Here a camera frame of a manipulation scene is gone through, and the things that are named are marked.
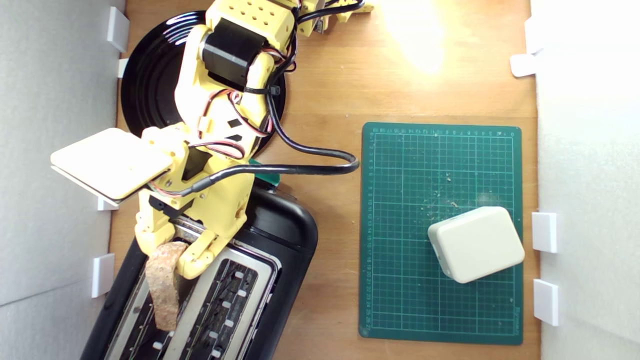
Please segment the green cutting mat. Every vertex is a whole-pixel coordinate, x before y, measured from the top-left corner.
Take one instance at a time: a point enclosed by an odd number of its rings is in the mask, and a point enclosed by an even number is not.
[[[362,133],[360,334],[521,344],[522,264],[458,284],[427,237],[435,222],[502,206],[522,239],[520,129],[370,122]]]

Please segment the white clip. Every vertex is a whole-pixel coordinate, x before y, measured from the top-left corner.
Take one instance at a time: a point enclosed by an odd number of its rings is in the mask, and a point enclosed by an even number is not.
[[[91,297],[96,298],[105,294],[113,285],[113,269],[115,267],[115,255],[106,254],[93,259],[93,281]]]
[[[533,280],[533,315],[551,326],[558,326],[558,285]]]
[[[546,34],[537,17],[532,16],[524,22],[524,37],[527,44],[527,54],[534,55],[544,48]]]
[[[127,17],[115,6],[112,6],[109,10],[107,41],[121,53],[127,51],[127,43],[129,41],[129,19],[127,19]]]
[[[553,254],[558,252],[556,214],[532,213],[531,228],[533,249]]]
[[[120,61],[118,61],[118,79],[122,79],[124,76],[124,70],[127,68],[128,62],[129,58],[120,59]]]
[[[120,206],[113,201],[109,201],[101,196],[98,196],[98,211],[113,211],[119,209]]]
[[[511,73],[516,78],[536,73],[536,58],[531,54],[511,55]]]

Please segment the wooden surface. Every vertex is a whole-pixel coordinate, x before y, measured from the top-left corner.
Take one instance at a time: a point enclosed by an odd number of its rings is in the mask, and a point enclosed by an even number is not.
[[[207,0],[127,0],[129,50],[156,24]],[[536,102],[533,78],[515,79],[509,57],[525,49],[528,0],[379,0],[370,15],[302,38],[298,71],[289,76],[284,126],[297,141],[360,154],[363,123],[446,122],[520,126],[523,134],[525,276],[524,343],[487,346],[363,339],[358,335],[360,173],[283,176],[313,214],[319,244],[275,359],[540,358],[540,324],[532,314],[531,250],[537,207]],[[320,162],[278,139],[265,163]],[[133,238],[136,201],[113,215],[117,266]]]

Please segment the black round base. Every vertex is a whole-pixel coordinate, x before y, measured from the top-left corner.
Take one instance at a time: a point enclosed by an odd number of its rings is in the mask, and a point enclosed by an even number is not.
[[[122,77],[120,102],[131,133],[141,136],[147,127],[165,127],[182,121],[173,92],[178,83],[184,43],[191,28],[205,24],[205,12],[183,13],[159,24],[140,40],[129,57]],[[280,118],[284,112],[286,84],[277,81],[280,95],[275,97]],[[271,135],[260,141],[260,151]]]

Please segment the white box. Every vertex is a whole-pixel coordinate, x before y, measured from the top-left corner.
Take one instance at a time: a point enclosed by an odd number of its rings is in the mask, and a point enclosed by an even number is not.
[[[520,237],[505,208],[483,206],[429,226],[442,271],[465,284],[524,260]]]

